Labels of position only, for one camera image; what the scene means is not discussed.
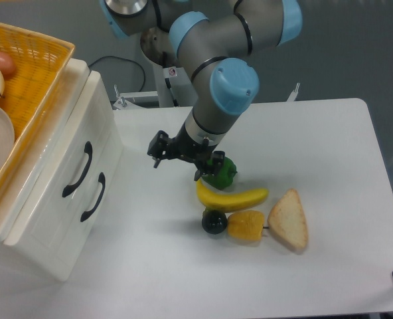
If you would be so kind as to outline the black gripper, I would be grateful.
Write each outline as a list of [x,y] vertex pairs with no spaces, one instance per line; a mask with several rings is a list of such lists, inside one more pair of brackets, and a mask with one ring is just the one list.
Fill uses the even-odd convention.
[[149,143],[147,155],[153,159],[154,168],[158,168],[161,161],[173,158],[195,164],[194,181],[198,181],[203,175],[217,176],[222,169],[225,153],[214,151],[215,147],[208,142],[194,141],[185,128],[181,128],[173,139],[159,130]]

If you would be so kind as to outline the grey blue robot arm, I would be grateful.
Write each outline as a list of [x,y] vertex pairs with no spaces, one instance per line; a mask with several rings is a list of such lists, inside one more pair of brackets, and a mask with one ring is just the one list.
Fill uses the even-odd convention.
[[197,94],[175,137],[157,132],[147,153],[156,163],[182,160],[196,177],[217,175],[225,155],[217,145],[260,88],[244,57],[296,38],[303,26],[297,1],[233,1],[217,21],[192,10],[190,1],[101,1],[113,32],[128,37],[152,28],[167,33],[173,54]]

